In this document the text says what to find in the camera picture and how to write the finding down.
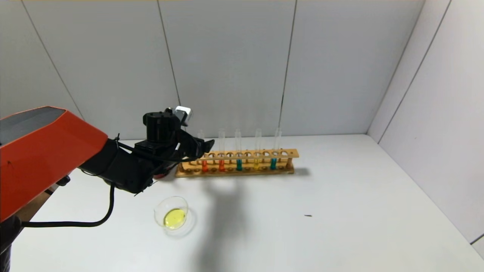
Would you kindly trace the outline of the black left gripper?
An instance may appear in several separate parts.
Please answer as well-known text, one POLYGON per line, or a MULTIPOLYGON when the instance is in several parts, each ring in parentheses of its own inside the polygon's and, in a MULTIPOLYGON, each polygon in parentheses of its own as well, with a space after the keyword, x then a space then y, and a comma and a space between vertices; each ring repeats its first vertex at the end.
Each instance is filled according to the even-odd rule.
POLYGON ((180 159, 191 161, 201 158, 205 153, 209 153, 215 140, 204 141, 200 138, 195 138, 184 130, 179 130, 176 133, 176 139, 180 146, 178 147, 178 155, 180 159))

